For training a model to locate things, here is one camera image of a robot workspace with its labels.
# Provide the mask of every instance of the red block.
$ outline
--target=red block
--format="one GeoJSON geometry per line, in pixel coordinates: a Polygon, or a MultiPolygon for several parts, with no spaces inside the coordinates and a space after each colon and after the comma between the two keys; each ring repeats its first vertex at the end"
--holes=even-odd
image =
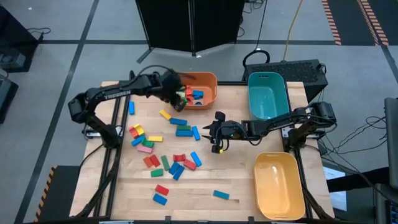
{"type": "Polygon", "coordinates": [[[151,156],[149,157],[149,159],[150,159],[150,161],[153,163],[153,165],[154,165],[155,167],[160,166],[160,162],[159,162],[159,160],[157,159],[156,155],[151,155],[151,156]]]}
{"type": "Polygon", "coordinates": [[[197,164],[188,159],[184,161],[184,166],[188,167],[191,170],[195,170],[197,168],[197,164]]]}
{"type": "Polygon", "coordinates": [[[149,157],[145,157],[145,158],[144,158],[144,162],[145,162],[145,165],[146,165],[148,168],[150,168],[150,167],[153,165],[153,163],[152,163],[152,161],[150,160],[149,157]]]}
{"type": "Polygon", "coordinates": [[[165,188],[165,187],[163,187],[163,186],[160,186],[159,184],[156,186],[156,188],[155,188],[155,191],[156,192],[159,192],[159,193],[161,193],[162,195],[165,195],[165,196],[167,196],[168,194],[169,194],[169,189],[167,189],[167,188],[165,188]]]}
{"type": "Polygon", "coordinates": [[[131,133],[133,138],[137,138],[138,137],[138,132],[137,132],[137,130],[134,127],[130,127],[129,130],[130,130],[130,133],[131,133]]]}
{"type": "Polygon", "coordinates": [[[181,162],[185,160],[185,154],[182,155],[173,155],[173,159],[176,162],[181,162]]]}

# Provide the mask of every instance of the colorful block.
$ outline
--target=colorful block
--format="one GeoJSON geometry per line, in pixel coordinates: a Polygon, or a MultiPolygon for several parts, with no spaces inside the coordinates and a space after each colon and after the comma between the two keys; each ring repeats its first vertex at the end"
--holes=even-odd
{"type": "Polygon", "coordinates": [[[160,158],[162,159],[164,170],[168,171],[170,169],[170,165],[169,165],[169,162],[167,160],[167,157],[166,156],[161,156],[160,158]]]}
{"type": "Polygon", "coordinates": [[[177,130],[191,130],[191,126],[189,125],[177,125],[177,130]]]}
{"type": "Polygon", "coordinates": [[[169,170],[169,173],[170,173],[171,175],[174,175],[174,174],[176,173],[177,169],[178,169],[180,166],[181,166],[181,165],[178,164],[178,162],[174,162],[173,165],[171,166],[170,170],[169,170]]]}
{"type": "Polygon", "coordinates": [[[144,134],[144,128],[140,124],[134,125],[134,128],[137,130],[138,135],[144,134]]]}
{"type": "Polygon", "coordinates": [[[144,139],[145,139],[144,135],[139,136],[134,141],[132,141],[131,144],[132,144],[132,146],[136,146],[136,145],[140,144],[144,139]]]}
{"type": "Polygon", "coordinates": [[[177,118],[170,118],[170,124],[187,125],[188,121],[177,118]]]}
{"type": "Polygon", "coordinates": [[[135,113],[135,111],[134,111],[134,102],[133,101],[129,102],[129,112],[130,112],[130,115],[133,115],[135,113]]]}
{"type": "Polygon", "coordinates": [[[149,136],[148,141],[162,142],[163,136],[149,136]]]}
{"type": "Polygon", "coordinates": [[[160,196],[159,194],[154,195],[154,201],[161,204],[161,205],[166,205],[167,203],[167,198],[160,196]]]}
{"type": "Polygon", "coordinates": [[[199,159],[198,155],[195,152],[191,152],[191,156],[193,161],[197,164],[198,167],[201,166],[201,160],[199,159]]]}
{"type": "Polygon", "coordinates": [[[220,191],[218,191],[218,190],[214,190],[213,196],[219,197],[219,198],[223,198],[223,199],[226,199],[226,200],[229,199],[229,194],[224,193],[224,192],[220,192],[220,191]]]}
{"type": "Polygon", "coordinates": [[[161,177],[163,176],[163,169],[152,170],[150,172],[150,177],[161,177]]]}
{"type": "Polygon", "coordinates": [[[134,127],[130,127],[129,130],[133,138],[137,138],[139,136],[137,130],[134,127]]]}
{"type": "Polygon", "coordinates": [[[153,166],[153,163],[152,163],[152,161],[150,160],[149,157],[145,157],[143,160],[144,160],[144,162],[145,162],[145,165],[146,165],[148,168],[150,168],[151,166],[153,166]]]}
{"type": "Polygon", "coordinates": [[[160,110],[159,113],[166,118],[167,120],[169,120],[171,118],[171,116],[164,110],[160,110]]]}
{"type": "Polygon", "coordinates": [[[192,137],[193,131],[189,130],[176,130],[175,135],[177,137],[192,137]]]}
{"type": "Polygon", "coordinates": [[[175,174],[174,174],[174,176],[173,176],[173,179],[174,180],[179,180],[179,178],[180,178],[180,176],[181,176],[181,174],[182,174],[182,172],[185,170],[185,168],[183,167],[183,166],[180,166],[178,169],[177,169],[177,171],[175,172],[175,174]]]}
{"type": "Polygon", "coordinates": [[[145,147],[143,145],[138,145],[137,146],[137,150],[140,151],[140,152],[146,152],[146,153],[149,153],[149,154],[152,153],[152,148],[145,147]]]}
{"type": "Polygon", "coordinates": [[[152,162],[152,164],[153,164],[155,167],[160,166],[160,162],[159,162],[159,160],[157,159],[156,155],[151,155],[151,156],[149,157],[149,159],[150,159],[150,161],[152,162]]]}
{"type": "Polygon", "coordinates": [[[154,142],[148,141],[147,139],[142,140],[142,145],[146,147],[154,147],[154,142]]]}
{"type": "Polygon", "coordinates": [[[185,157],[185,154],[173,155],[173,159],[174,159],[174,161],[181,162],[181,161],[184,161],[186,159],[186,157],[185,157]]]}
{"type": "Polygon", "coordinates": [[[195,137],[195,140],[196,141],[200,140],[200,134],[199,134],[198,128],[196,126],[192,127],[192,132],[195,137]]]}
{"type": "Polygon", "coordinates": [[[195,170],[197,168],[197,164],[188,159],[184,160],[184,166],[188,167],[191,170],[195,170]]]}
{"type": "Polygon", "coordinates": [[[155,191],[167,196],[170,190],[158,184],[155,188],[155,191]]]}

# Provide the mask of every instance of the black panel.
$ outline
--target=black panel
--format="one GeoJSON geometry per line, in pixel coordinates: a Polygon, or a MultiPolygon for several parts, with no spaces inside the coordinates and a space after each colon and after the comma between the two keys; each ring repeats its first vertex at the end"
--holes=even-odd
{"type": "Polygon", "coordinates": [[[355,0],[328,1],[342,45],[374,45],[361,8],[355,0]]]}
{"type": "Polygon", "coordinates": [[[195,50],[234,42],[243,6],[244,0],[195,0],[195,50]]]}
{"type": "Polygon", "coordinates": [[[136,0],[151,47],[191,51],[188,0],[136,0]]]}

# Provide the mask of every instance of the black cable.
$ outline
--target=black cable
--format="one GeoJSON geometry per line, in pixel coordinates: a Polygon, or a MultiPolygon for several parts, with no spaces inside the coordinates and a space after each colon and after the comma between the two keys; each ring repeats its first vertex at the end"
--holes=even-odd
{"type": "Polygon", "coordinates": [[[45,35],[45,34],[49,34],[49,33],[51,33],[51,29],[50,28],[48,28],[48,27],[44,27],[44,28],[29,28],[29,29],[27,29],[29,32],[30,32],[30,30],[32,30],[32,32],[30,32],[31,34],[33,34],[34,32],[36,32],[36,33],[38,33],[38,34],[43,34],[43,35],[45,35]],[[40,32],[40,31],[38,31],[38,30],[48,30],[47,32],[40,32]]]}

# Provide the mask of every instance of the teal bin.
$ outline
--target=teal bin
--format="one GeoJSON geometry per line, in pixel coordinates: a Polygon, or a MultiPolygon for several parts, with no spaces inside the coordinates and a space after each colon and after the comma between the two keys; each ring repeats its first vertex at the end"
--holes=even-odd
{"type": "Polygon", "coordinates": [[[285,80],[278,73],[252,73],[248,88],[251,119],[271,119],[290,112],[285,80]]]}

